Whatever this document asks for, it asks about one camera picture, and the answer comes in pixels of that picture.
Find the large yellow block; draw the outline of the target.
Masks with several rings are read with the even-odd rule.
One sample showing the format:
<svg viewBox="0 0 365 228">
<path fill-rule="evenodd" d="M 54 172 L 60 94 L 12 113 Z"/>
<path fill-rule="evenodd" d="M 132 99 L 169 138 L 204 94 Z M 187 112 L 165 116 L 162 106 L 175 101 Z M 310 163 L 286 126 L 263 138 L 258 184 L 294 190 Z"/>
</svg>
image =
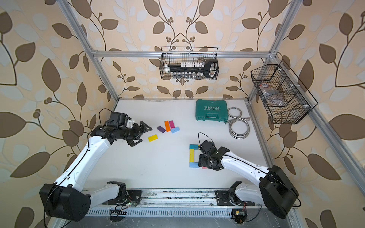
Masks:
<svg viewBox="0 0 365 228">
<path fill-rule="evenodd" d="M 148 137 L 149 142 L 153 142 L 153 141 L 155 141 L 157 139 L 158 139 L 158 136 L 157 135 L 153 135 L 153 136 Z"/>
</svg>

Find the long yellow block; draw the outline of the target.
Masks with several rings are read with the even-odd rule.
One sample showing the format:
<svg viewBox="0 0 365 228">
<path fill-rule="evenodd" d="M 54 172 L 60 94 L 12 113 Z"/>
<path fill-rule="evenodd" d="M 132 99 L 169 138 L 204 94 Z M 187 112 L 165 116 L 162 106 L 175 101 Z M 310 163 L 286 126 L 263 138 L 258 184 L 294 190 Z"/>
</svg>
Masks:
<svg viewBox="0 0 365 228">
<path fill-rule="evenodd" d="M 189 150 L 189 162 L 190 163 L 195 162 L 195 150 L 194 149 Z"/>
</svg>

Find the teal block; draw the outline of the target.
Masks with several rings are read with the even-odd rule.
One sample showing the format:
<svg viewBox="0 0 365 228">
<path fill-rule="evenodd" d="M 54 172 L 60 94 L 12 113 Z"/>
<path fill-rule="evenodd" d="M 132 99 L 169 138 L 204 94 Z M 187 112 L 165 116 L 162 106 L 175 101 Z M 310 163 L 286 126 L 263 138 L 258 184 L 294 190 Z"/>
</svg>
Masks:
<svg viewBox="0 0 365 228">
<path fill-rule="evenodd" d="M 199 145 L 197 145 L 197 144 L 190 144 L 189 145 L 189 149 L 198 150 L 199 149 Z"/>
</svg>

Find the purple block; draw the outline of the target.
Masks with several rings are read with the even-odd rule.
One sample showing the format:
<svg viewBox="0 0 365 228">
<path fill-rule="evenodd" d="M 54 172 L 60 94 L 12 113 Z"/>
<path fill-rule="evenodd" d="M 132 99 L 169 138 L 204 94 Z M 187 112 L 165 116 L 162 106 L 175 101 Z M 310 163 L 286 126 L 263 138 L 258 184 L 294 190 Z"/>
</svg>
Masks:
<svg viewBox="0 0 365 228">
<path fill-rule="evenodd" d="M 166 130 L 163 127 L 161 127 L 161 126 L 158 126 L 157 127 L 157 130 L 160 131 L 161 133 L 165 133 L 166 132 Z"/>
</svg>

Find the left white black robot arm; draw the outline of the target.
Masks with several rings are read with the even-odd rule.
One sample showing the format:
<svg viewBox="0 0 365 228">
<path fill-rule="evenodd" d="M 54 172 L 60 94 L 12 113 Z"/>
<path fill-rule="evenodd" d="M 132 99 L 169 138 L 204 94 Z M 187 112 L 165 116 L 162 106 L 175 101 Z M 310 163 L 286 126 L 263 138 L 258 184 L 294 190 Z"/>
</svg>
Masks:
<svg viewBox="0 0 365 228">
<path fill-rule="evenodd" d="M 144 121 L 135 123 L 127 114 L 111 113 L 103 125 L 96 126 L 90 133 L 86 146 L 64 173 L 53 184 L 44 184 L 41 188 L 43 216 L 80 221 L 90 209 L 106 201 L 129 204 L 131 197 L 123 182 L 109 181 L 105 187 L 93 192 L 84 192 L 84 185 L 113 142 L 125 140 L 134 147 L 142 142 L 141 136 L 150 131 L 152 127 Z"/>
</svg>

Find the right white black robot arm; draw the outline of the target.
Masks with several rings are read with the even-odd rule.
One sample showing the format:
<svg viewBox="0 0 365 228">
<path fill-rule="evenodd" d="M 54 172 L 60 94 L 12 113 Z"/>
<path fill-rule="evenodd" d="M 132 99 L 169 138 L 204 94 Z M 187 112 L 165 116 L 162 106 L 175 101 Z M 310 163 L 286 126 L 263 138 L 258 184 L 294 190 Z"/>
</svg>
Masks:
<svg viewBox="0 0 365 228">
<path fill-rule="evenodd" d="M 214 142 L 199 145 L 202 154 L 198 165 L 214 171 L 233 171 L 249 180 L 253 186 L 236 181 L 226 194 L 219 198 L 234 206 L 246 202 L 264 205 L 273 215 L 285 219 L 299 200 L 299 193 L 284 171 L 274 165 L 271 168 L 240 158 L 225 147 L 216 148 Z"/>
</svg>

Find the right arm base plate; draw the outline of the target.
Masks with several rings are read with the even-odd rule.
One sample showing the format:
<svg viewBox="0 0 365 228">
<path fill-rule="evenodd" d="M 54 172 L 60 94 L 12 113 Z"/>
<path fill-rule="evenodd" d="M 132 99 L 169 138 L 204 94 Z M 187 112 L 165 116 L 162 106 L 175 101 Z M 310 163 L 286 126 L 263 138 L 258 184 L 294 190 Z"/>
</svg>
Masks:
<svg viewBox="0 0 365 228">
<path fill-rule="evenodd" d="M 243 207 L 244 203 L 247 206 L 255 206 L 256 204 L 251 201 L 241 201 L 235 193 L 228 190 L 215 191 L 216 201 L 218 206 L 240 206 Z"/>
</svg>

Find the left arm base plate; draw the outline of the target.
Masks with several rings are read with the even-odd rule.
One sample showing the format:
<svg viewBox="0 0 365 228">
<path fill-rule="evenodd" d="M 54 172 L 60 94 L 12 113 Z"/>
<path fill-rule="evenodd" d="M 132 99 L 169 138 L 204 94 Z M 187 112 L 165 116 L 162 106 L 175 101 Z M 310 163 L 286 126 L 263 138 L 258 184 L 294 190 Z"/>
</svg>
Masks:
<svg viewBox="0 0 365 228">
<path fill-rule="evenodd" d="M 108 200 L 102 205 L 122 205 L 136 207 L 141 200 L 142 190 L 126 190 L 125 193 L 118 195 L 115 199 Z"/>
</svg>

